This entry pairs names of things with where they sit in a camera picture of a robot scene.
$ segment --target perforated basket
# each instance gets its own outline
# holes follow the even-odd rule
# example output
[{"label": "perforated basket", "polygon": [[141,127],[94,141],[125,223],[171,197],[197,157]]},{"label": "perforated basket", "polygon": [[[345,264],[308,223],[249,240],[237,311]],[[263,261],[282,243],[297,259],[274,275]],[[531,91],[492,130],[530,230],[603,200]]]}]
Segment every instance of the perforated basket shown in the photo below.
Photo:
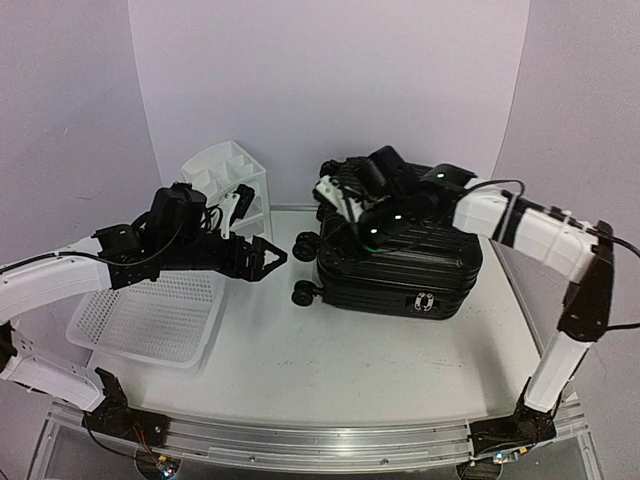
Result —
[{"label": "perforated basket", "polygon": [[220,275],[171,272],[156,282],[85,295],[67,327],[67,339],[146,363],[192,367],[211,337],[224,284]]}]

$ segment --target black suitcase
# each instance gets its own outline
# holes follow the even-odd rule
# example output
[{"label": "black suitcase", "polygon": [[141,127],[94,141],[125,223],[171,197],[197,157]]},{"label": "black suitcase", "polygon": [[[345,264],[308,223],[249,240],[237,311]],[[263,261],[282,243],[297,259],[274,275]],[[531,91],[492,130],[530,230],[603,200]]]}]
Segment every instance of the black suitcase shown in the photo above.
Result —
[{"label": "black suitcase", "polygon": [[[353,169],[358,158],[323,165],[321,176],[338,176],[345,185],[357,186]],[[422,176],[430,168],[412,165]],[[444,320],[462,305],[482,266],[482,250],[476,235],[425,222],[387,240],[378,253],[354,262],[348,273],[336,269],[323,255],[323,239],[349,228],[345,219],[320,207],[320,235],[298,235],[294,256],[310,261],[317,257],[322,286],[301,280],[292,300],[308,306],[315,295],[339,308],[402,317]]]}]

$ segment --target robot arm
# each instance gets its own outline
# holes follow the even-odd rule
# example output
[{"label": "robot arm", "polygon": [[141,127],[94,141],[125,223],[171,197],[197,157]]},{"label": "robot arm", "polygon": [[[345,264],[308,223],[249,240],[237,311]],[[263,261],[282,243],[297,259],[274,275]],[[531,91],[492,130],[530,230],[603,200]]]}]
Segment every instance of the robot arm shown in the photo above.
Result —
[{"label": "robot arm", "polygon": [[[253,195],[241,185],[219,206],[207,209],[202,193],[176,183],[158,190],[151,210],[131,225],[105,228],[63,249],[0,268],[0,378],[94,411],[109,395],[105,386],[113,383],[112,376],[37,348],[9,320],[81,293],[154,281],[163,270],[214,270],[260,281],[285,263],[287,255],[262,238],[254,237],[250,244],[230,232]],[[267,251],[276,256],[268,264]]]},{"label": "robot arm", "polygon": [[357,164],[359,189],[341,185],[331,175],[324,175],[314,189],[324,208],[334,209],[350,224],[342,234],[332,234],[335,245],[322,246],[337,268],[350,268],[353,259],[384,248],[393,235],[430,221],[490,238],[569,280],[557,331],[514,413],[471,424],[476,458],[497,453],[503,458],[552,439],[562,390],[607,330],[614,274],[609,225],[600,222],[594,228],[568,212],[478,182],[473,173],[452,165],[439,165],[419,178],[391,147]]}]

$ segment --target white table surface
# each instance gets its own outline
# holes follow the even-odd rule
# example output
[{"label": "white table surface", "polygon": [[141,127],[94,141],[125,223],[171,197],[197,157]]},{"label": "white table surface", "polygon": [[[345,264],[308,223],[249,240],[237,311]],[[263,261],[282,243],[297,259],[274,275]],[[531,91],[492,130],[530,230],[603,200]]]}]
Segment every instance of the white table surface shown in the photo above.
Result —
[{"label": "white table surface", "polygon": [[[274,243],[318,230],[313,212],[272,212]],[[258,284],[230,281],[198,372],[94,353],[135,406],[261,423],[364,425],[508,413],[538,363],[516,298],[488,241],[478,283],[457,315],[428,321],[301,308],[293,255]]]}]

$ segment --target white plastic basket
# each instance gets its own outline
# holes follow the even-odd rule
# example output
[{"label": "white plastic basket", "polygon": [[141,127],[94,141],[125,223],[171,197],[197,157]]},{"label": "white plastic basket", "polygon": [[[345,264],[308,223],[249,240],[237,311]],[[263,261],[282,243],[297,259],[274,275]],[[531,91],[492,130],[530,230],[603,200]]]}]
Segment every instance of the white plastic basket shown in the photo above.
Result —
[{"label": "white plastic basket", "polygon": [[182,175],[207,196],[208,207],[220,203],[241,183],[253,188],[256,196],[247,214],[231,230],[247,238],[260,235],[273,240],[267,171],[236,142],[219,143],[198,153],[182,166]]},{"label": "white plastic basket", "polygon": [[215,273],[164,272],[156,282],[85,295],[67,339],[141,362],[193,367],[211,337],[224,285]]}]

